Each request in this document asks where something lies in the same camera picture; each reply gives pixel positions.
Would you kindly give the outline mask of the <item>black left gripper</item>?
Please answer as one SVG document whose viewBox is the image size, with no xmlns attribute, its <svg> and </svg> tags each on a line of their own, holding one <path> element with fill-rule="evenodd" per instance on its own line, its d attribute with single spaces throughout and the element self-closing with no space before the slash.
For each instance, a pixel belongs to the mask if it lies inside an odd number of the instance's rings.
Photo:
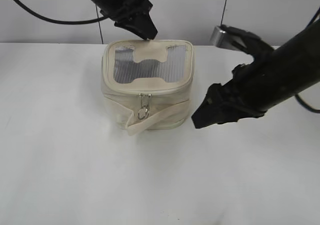
<svg viewBox="0 0 320 225">
<path fill-rule="evenodd" d="M 158 30 L 150 11 L 149 0 L 101 0 L 100 13 L 114 22 L 114 26 L 127 30 L 143 40 L 153 40 Z"/>
</svg>

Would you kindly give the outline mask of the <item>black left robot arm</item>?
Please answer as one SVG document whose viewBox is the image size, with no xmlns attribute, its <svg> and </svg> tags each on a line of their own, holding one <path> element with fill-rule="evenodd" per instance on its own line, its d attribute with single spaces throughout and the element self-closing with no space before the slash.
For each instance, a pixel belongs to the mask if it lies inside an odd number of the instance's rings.
<svg viewBox="0 0 320 225">
<path fill-rule="evenodd" d="M 91 0 L 101 10 L 103 16 L 114 22 L 114 26 L 127 30 L 143 40 L 153 40 L 158 30 L 150 11 L 153 4 L 149 0 Z"/>
</svg>

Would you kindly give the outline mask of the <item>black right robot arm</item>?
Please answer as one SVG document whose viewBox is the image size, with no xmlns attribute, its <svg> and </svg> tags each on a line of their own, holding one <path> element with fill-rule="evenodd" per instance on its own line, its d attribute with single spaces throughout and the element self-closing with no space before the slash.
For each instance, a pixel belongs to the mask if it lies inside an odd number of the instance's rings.
<svg viewBox="0 0 320 225">
<path fill-rule="evenodd" d="M 308 111 L 319 112 L 299 95 L 320 81 L 318 12 L 305 29 L 279 48 L 271 47 L 252 32 L 224 24 L 215 27 L 211 41 L 218 48 L 250 55 L 253 61 L 237 65 L 227 83 L 209 86 L 191 117 L 196 129 L 261 118 L 291 97 Z"/>
</svg>

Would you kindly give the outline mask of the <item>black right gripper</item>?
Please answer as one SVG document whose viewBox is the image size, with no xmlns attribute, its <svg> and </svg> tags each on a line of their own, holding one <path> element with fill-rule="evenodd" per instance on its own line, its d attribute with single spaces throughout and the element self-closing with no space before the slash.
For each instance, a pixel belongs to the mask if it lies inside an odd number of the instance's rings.
<svg viewBox="0 0 320 225">
<path fill-rule="evenodd" d="M 213 83 L 204 101 L 192 114 L 196 129 L 260 118 L 270 109 L 270 69 L 265 63 L 238 65 L 232 79 Z"/>
</svg>

